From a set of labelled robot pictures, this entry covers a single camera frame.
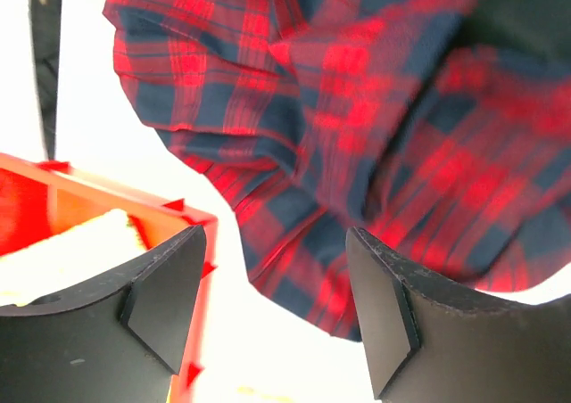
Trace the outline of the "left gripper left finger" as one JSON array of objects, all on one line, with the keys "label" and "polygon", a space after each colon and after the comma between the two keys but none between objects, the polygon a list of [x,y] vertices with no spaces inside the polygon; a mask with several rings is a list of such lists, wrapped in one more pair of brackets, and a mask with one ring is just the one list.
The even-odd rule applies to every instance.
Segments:
[{"label": "left gripper left finger", "polygon": [[28,306],[1,310],[1,399],[163,402],[181,368],[206,252],[191,226]]}]

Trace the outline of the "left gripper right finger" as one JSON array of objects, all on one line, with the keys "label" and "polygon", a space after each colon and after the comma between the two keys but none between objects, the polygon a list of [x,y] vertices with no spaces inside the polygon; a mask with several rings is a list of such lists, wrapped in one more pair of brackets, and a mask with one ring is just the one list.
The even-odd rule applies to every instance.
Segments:
[{"label": "left gripper right finger", "polygon": [[410,261],[353,228],[346,253],[376,399],[567,402],[570,299],[505,300]]}]

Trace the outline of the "red navy plaid skirt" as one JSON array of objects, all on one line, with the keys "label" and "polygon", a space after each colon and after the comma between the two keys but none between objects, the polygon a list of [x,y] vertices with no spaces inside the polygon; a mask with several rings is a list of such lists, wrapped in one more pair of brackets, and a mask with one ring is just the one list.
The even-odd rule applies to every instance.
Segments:
[{"label": "red navy plaid skirt", "polygon": [[345,236],[488,292],[570,261],[570,0],[106,0],[140,121],[249,282],[360,339]]}]

